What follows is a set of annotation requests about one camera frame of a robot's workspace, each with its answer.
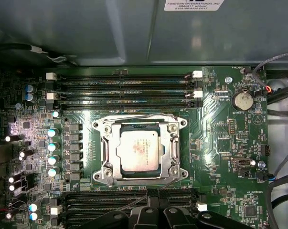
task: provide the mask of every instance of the capacitor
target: capacitor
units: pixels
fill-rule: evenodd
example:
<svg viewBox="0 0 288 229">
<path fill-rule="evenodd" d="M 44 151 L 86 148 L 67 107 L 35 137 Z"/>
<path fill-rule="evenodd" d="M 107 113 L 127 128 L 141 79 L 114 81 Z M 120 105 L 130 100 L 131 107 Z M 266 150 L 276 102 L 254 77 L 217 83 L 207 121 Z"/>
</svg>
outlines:
<svg viewBox="0 0 288 229">
<path fill-rule="evenodd" d="M 35 221 L 38 218 L 40 218 L 40 216 L 41 216 L 41 211 L 40 210 L 36 210 L 35 212 L 30 214 L 29 219 L 31 219 L 32 221 Z"/>
<path fill-rule="evenodd" d="M 16 214 L 18 214 L 20 210 L 12 209 L 6 214 L 6 219 L 12 219 Z"/>
<path fill-rule="evenodd" d="M 60 157 L 58 155 L 53 155 L 50 158 L 48 158 L 48 163 L 53 166 L 54 164 L 58 163 L 60 161 Z"/>
<path fill-rule="evenodd" d="M 253 96 L 248 90 L 241 90 L 232 96 L 232 106 L 238 111 L 247 111 L 253 106 Z"/>
<path fill-rule="evenodd" d="M 9 178 L 9 183 L 14 183 L 14 182 L 20 180 L 21 177 L 22 177 L 22 173 L 19 173 L 19 174 L 16 174 L 16 175 L 14 175 L 14 176 L 11 176 L 11 177 Z"/>
<path fill-rule="evenodd" d="M 58 111 L 54 111 L 53 112 L 53 117 L 54 118 L 60 118 L 61 116 L 62 116 L 62 114 L 60 112 L 58 112 Z"/>
<path fill-rule="evenodd" d="M 50 170 L 48 170 L 48 175 L 50 177 L 54 177 L 56 176 L 58 173 L 60 172 L 60 168 L 59 167 L 53 167 Z"/>
<path fill-rule="evenodd" d="M 16 142 L 16 141 L 20 141 L 20 139 L 21 138 L 18 135 L 10 135 L 5 138 L 6 142 Z"/>
<path fill-rule="evenodd" d="M 41 206 L 41 202 L 36 200 L 35 202 L 29 205 L 29 210 L 32 212 L 35 212 L 36 210 L 38 210 L 40 206 Z"/>
<path fill-rule="evenodd" d="M 50 144 L 48 145 L 48 147 L 47 147 L 47 149 L 48 149 L 50 152 L 53 152 L 53 151 L 55 151 L 55 150 L 57 150 L 57 149 L 59 149 L 59 148 L 60 148 L 60 145 L 59 145 L 59 143 L 57 143 L 57 142 L 50 143 Z"/>
<path fill-rule="evenodd" d="M 18 181 L 18 182 L 15 182 L 13 185 L 10 185 L 10 186 L 9 186 L 9 190 L 10 190 L 11 192 L 13 192 L 14 190 L 16 190 L 16 189 L 18 189 L 18 188 L 20 188 L 20 187 L 22 187 L 22 185 L 21 185 L 21 182 Z"/>
<path fill-rule="evenodd" d="M 20 152 L 20 156 L 21 157 L 28 157 L 28 156 L 31 156 L 31 155 L 33 155 L 33 151 L 31 149 L 24 150 L 24 151 Z"/>
<path fill-rule="evenodd" d="M 38 100 L 38 97 L 34 94 L 31 94 L 31 93 L 28 93 L 25 95 L 25 99 L 28 101 L 28 102 L 33 102 L 35 103 L 37 100 Z"/>
<path fill-rule="evenodd" d="M 26 85 L 25 87 L 25 91 L 27 93 L 36 93 L 37 92 L 37 88 L 35 86 L 32 86 L 31 84 Z"/>
<path fill-rule="evenodd" d="M 47 135 L 49 137 L 55 137 L 55 136 L 58 136 L 59 134 L 59 130 L 54 128 L 54 129 L 50 129 L 49 131 L 47 131 Z"/>
</svg>

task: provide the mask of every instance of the screw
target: screw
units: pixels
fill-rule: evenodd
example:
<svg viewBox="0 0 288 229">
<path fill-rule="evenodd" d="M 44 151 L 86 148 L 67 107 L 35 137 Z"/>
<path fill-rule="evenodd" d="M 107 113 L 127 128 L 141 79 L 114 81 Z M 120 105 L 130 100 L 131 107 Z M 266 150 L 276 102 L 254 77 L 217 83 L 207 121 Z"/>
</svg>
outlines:
<svg viewBox="0 0 288 229">
<path fill-rule="evenodd" d="M 230 84 L 231 82 L 233 82 L 233 78 L 228 76 L 224 79 L 224 81 L 225 83 Z"/>
<path fill-rule="evenodd" d="M 104 175 L 105 175 L 106 177 L 112 176 L 112 171 L 111 171 L 111 169 L 106 169 L 106 170 L 104 171 Z"/>
<path fill-rule="evenodd" d="M 257 164 L 257 166 L 258 166 L 259 168 L 265 168 L 265 167 L 266 167 L 266 163 L 265 163 L 264 161 L 259 161 L 258 164 Z"/>
<path fill-rule="evenodd" d="M 178 174 L 178 170 L 176 168 L 171 168 L 171 174 Z"/>
<path fill-rule="evenodd" d="M 171 209 L 169 209 L 169 212 L 171 212 L 171 213 L 176 213 L 176 212 L 178 212 L 178 210 L 175 209 L 175 208 L 171 208 Z"/>
<path fill-rule="evenodd" d="M 111 132 L 111 127 L 106 125 L 104 131 L 106 134 L 109 134 Z"/>
<path fill-rule="evenodd" d="M 118 215 L 114 215 L 114 218 L 120 219 L 120 218 L 122 218 L 122 216 L 120 214 L 118 214 Z"/>
<path fill-rule="evenodd" d="M 177 126 L 175 124 L 171 124 L 168 127 L 170 132 L 176 132 L 177 131 Z"/>
<path fill-rule="evenodd" d="M 203 218 L 210 219 L 212 216 L 209 213 L 202 214 Z"/>
</svg>

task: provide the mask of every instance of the gray metal panel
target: gray metal panel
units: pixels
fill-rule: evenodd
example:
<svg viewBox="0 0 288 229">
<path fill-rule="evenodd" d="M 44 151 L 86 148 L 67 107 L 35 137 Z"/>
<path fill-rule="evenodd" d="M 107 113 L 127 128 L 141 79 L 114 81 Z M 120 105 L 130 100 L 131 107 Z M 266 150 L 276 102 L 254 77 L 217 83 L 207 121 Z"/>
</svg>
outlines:
<svg viewBox="0 0 288 229">
<path fill-rule="evenodd" d="M 81 65 L 244 64 L 288 51 L 288 0 L 224 0 L 211 12 L 168 12 L 164 5 L 0 0 L 0 42 L 35 44 L 75 56 Z M 10 55 L 35 65 L 46 61 Z"/>
</svg>

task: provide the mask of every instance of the electrolytic capacitor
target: electrolytic capacitor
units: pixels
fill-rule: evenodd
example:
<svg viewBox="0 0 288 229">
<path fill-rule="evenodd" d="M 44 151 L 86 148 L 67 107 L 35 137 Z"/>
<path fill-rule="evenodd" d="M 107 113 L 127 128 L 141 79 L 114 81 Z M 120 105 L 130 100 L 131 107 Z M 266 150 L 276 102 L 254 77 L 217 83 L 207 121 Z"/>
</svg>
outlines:
<svg viewBox="0 0 288 229">
<path fill-rule="evenodd" d="M 37 92 L 37 88 L 35 86 L 32 86 L 31 84 L 26 85 L 25 87 L 25 91 L 27 93 L 36 93 Z"/>
<path fill-rule="evenodd" d="M 41 202 L 36 200 L 35 202 L 29 205 L 29 210 L 32 212 L 35 212 L 36 210 L 38 210 L 40 206 L 41 206 Z"/>
<path fill-rule="evenodd" d="M 54 177 L 56 176 L 58 173 L 60 172 L 60 168 L 59 167 L 53 167 L 50 170 L 48 170 L 48 175 L 50 177 Z"/>
<path fill-rule="evenodd" d="M 32 221 L 35 221 L 38 218 L 40 218 L 40 216 L 41 216 L 41 211 L 40 210 L 36 210 L 35 212 L 30 214 L 29 219 L 31 219 Z"/>
<path fill-rule="evenodd" d="M 25 95 L 25 99 L 28 101 L 28 102 L 33 102 L 35 103 L 37 100 L 38 100 L 38 97 L 34 94 L 31 94 L 31 93 L 28 93 Z"/>
<path fill-rule="evenodd" d="M 59 134 L 59 130 L 54 128 L 54 129 L 50 129 L 49 131 L 47 131 L 47 135 L 49 137 L 55 137 L 55 136 L 58 136 Z"/>
<path fill-rule="evenodd" d="M 6 142 L 16 142 L 16 141 L 20 141 L 20 139 L 21 138 L 18 135 L 10 135 L 5 138 Z"/>
<path fill-rule="evenodd" d="M 6 219 L 12 219 L 16 214 L 18 214 L 20 210 L 12 209 L 6 214 Z"/>
<path fill-rule="evenodd" d="M 11 177 L 9 178 L 9 183 L 14 183 L 14 182 L 20 180 L 21 177 L 22 177 L 22 173 L 19 173 L 19 174 L 16 174 L 16 175 L 14 175 L 14 176 L 11 176 Z"/>
<path fill-rule="evenodd" d="M 9 190 L 12 192 L 20 187 L 22 187 L 22 185 L 21 185 L 21 182 L 18 181 L 18 182 L 15 182 L 13 185 L 10 185 Z"/>
<path fill-rule="evenodd" d="M 53 151 L 55 151 L 55 150 L 57 150 L 57 149 L 59 149 L 59 148 L 60 148 L 60 145 L 59 145 L 59 143 L 57 143 L 57 142 L 50 143 L 50 144 L 48 145 L 48 147 L 47 147 L 47 149 L 48 149 L 50 152 L 53 152 Z"/>
<path fill-rule="evenodd" d="M 53 155 L 50 158 L 48 158 L 48 163 L 53 166 L 54 164 L 58 163 L 60 161 L 60 157 L 58 155 Z"/>
<path fill-rule="evenodd" d="M 54 118 L 60 118 L 61 115 L 62 115 L 62 114 L 61 114 L 60 112 L 58 112 L 58 111 L 54 111 L 54 112 L 53 112 L 53 117 L 54 117 Z"/>
<path fill-rule="evenodd" d="M 33 151 L 31 149 L 24 150 L 24 151 L 20 152 L 20 156 L 21 157 L 28 157 L 28 156 L 31 156 L 31 155 L 33 155 Z"/>
</svg>

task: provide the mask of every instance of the sticker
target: sticker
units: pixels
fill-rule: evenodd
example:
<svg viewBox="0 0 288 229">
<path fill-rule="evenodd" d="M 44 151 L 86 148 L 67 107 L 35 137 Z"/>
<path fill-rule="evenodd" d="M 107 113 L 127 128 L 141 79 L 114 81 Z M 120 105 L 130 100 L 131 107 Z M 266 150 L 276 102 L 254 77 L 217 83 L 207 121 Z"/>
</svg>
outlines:
<svg viewBox="0 0 288 229">
<path fill-rule="evenodd" d="M 166 0 L 165 11 L 216 11 L 224 0 Z"/>
</svg>

